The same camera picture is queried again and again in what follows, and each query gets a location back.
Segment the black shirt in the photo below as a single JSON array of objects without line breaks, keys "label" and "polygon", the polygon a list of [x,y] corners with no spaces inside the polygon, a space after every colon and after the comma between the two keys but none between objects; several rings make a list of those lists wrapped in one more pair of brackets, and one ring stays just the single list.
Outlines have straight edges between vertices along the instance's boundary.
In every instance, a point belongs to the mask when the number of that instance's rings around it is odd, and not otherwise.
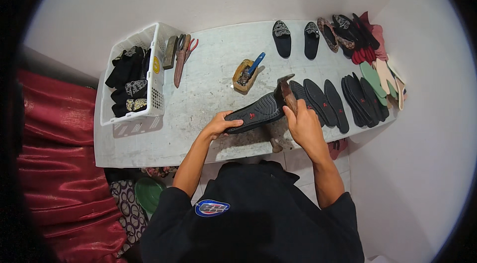
[{"label": "black shirt", "polygon": [[276,162],[227,163],[191,206],[161,194],[141,238],[147,262],[363,262],[355,204],[344,193],[320,210]]}]

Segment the hammer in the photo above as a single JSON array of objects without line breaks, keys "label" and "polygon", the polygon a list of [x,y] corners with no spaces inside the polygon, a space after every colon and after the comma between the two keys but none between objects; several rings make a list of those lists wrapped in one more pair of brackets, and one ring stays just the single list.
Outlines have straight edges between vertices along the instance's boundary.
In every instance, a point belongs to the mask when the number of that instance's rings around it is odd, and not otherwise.
[{"label": "hammer", "polygon": [[267,136],[267,139],[269,139],[270,144],[271,144],[271,151],[273,153],[279,153],[280,151],[283,150],[283,147],[278,144],[278,142],[275,140],[275,138],[271,135],[270,129],[268,128],[267,125],[262,126],[263,133]]},{"label": "hammer", "polygon": [[295,116],[298,113],[298,106],[297,106],[297,99],[295,99],[295,95],[291,92],[290,86],[288,85],[287,81],[293,78],[295,74],[286,75],[284,77],[277,79],[277,88],[273,96],[278,101],[280,99],[284,99],[287,106],[293,111]]}]

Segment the table surface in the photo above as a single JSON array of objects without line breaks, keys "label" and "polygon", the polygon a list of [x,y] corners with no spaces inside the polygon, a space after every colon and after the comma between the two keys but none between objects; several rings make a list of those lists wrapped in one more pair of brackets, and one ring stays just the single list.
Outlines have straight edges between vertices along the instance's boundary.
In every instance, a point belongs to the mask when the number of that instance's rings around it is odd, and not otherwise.
[{"label": "table surface", "polygon": [[[320,37],[317,57],[308,60],[304,54],[303,31],[308,21],[285,21],[291,32],[291,55],[278,55],[272,37],[274,21],[243,23],[192,33],[199,45],[184,66],[179,88],[174,86],[174,69],[164,73],[165,114],[162,128],[125,138],[113,138],[113,126],[100,125],[99,109],[104,85],[102,74],[94,117],[94,152],[98,167],[164,167],[177,166],[185,158],[196,136],[219,111],[237,110],[272,92],[279,77],[295,74],[299,83],[305,78],[323,88],[326,79],[336,87],[343,101],[350,130],[341,134],[337,127],[323,127],[325,141],[335,141],[366,131],[354,124],[351,108],[341,91],[341,78],[355,72],[362,76],[359,66],[333,53]],[[254,61],[265,52],[261,71],[253,87],[242,95],[233,88],[232,75],[243,59]],[[397,111],[390,111],[385,122],[393,121]],[[293,141],[286,118],[271,123],[272,135],[285,150],[300,148]],[[222,161],[271,153],[270,142],[260,128],[242,134],[221,137],[212,142],[206,162]]]}]

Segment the red satin curtain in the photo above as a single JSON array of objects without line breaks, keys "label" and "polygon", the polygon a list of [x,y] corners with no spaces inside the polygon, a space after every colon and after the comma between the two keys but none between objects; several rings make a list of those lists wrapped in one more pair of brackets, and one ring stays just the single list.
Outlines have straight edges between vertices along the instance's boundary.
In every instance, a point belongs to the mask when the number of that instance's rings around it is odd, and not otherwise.
[{"label": "red satin curtain", "polygon": [[28,207],[66,262],[119,262],[126,241],[104,170],[95,166],[96,90],[21,70],[23,152],[17,159]]}]

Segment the man's right hand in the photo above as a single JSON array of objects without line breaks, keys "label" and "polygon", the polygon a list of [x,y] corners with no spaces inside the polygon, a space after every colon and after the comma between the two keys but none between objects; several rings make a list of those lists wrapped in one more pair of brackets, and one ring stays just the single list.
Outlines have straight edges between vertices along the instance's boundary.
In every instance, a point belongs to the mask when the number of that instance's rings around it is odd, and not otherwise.
[{"label": "man's right hand", "polygon": [[295,116],[289,107],[283,106],[291,136],[310,156],[315,153],[317,149],[320,150],[324,148],[328,151],[328,146],[323,138],[319,118],[315,111],[306,108],[305,100],[299,99],[297,102],[297,116]]}]

